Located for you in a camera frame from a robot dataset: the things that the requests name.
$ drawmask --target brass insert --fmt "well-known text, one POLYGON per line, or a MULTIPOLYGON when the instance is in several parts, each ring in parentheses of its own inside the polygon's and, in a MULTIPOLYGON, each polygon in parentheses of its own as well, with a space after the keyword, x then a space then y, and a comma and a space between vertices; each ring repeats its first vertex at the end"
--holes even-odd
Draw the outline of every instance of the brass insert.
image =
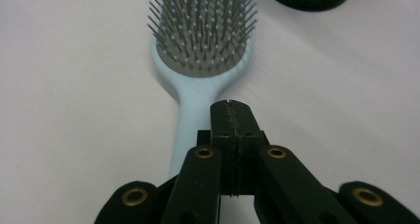
POLYGON ((272 157, 272 158, 276 158, 276 159, 282 159, 286 157, 286 152, 280 148, 271 148, 268 149, 268 151, 266 151, 266 153, 272 157))
POLYGON ((364 187, 353 189, 353 196, 359 202, 368 206, 378 207, 383 205, 383 199, 379 195, 364 187))
POLYGON ((212 150, 203 148, 200 150, 195 151, 195 156, 201 158, 201 159, 208 159, 213 157, 214 153, 212 150))
POLYGON ((148 192, 142 187, 133 187, 123 195, 123 203, 126 206, 137 206, 148 199, 148 192))

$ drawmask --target metal bristle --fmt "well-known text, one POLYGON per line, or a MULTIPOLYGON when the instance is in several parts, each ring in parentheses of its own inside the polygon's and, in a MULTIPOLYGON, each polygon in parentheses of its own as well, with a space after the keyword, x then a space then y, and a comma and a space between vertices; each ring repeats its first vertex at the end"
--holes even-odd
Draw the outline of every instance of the metal bristle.
POLYGON ((148 26, 163 62, 178 73, 208 77, 242 58, 255 27, 255 0, 151 0, 148 26))

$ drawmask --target gray bristle pad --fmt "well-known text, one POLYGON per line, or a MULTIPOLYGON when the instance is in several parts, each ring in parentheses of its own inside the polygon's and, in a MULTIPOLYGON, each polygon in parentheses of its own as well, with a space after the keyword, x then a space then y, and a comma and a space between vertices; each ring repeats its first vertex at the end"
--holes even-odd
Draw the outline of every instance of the gray bristle pad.
POLYGON ((255 0, 151 0, 151 23, 162 61, 191 77, 234 67, 255 27, 255 0))

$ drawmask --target hairbrush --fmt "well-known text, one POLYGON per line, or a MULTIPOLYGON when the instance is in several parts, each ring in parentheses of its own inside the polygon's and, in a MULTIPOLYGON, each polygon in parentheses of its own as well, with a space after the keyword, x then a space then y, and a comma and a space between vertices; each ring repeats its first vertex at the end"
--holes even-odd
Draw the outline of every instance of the hairbrush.
POLYGON ((255 0, 151 0, 148 26, 158 73, 177 91, 180 112, 170 176, 179 173, 210 105, 244 73, 252 54, 255 0))

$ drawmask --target hairbrush handle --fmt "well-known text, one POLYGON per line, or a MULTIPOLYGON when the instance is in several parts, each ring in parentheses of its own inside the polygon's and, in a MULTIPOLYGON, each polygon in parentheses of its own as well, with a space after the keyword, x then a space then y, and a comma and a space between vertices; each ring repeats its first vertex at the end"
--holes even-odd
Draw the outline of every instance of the hairbrush handle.
POLYGON ((188 150, 196 146, 197 131, 210 130, 210 105, 218 92, 215 89, 195 88, 179 94, 179 115, 169 176, 179 173, 188 150))

